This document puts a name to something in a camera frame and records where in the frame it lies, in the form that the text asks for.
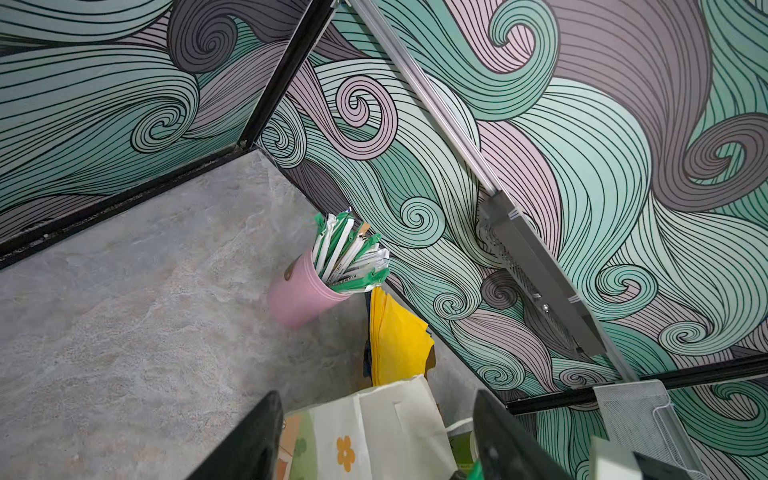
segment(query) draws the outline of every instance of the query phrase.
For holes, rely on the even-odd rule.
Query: yellow bag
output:
[[[380,287],[371,292],[371,378],[374,386],[423,375],[435,340],[427,323]]]

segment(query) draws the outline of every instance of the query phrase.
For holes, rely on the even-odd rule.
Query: patterned wallpaper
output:
[[[380,0],[639,374],[768,352],[768,16],[744,0]],[[391,280],[503,399],[617,373],[568,349],[478,232],[487,193],[359,17],[262,145],[352,205]]]
[[[0,0],[0,242],[234,144],[308,4]]]
[[[768,478],[768,377],[672,390],[670,397],[712,480]],[[591,437],[607,439],[597,405],[517,419],[566,472],[589,478]]]

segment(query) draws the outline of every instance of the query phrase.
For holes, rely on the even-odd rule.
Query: pink cup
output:
[[[352,296],[336,293],[317,276],[312,250],[295,259],[285,273],[272,283],[266,301],[272,318],[285,326],[299,328],[330,307]]]

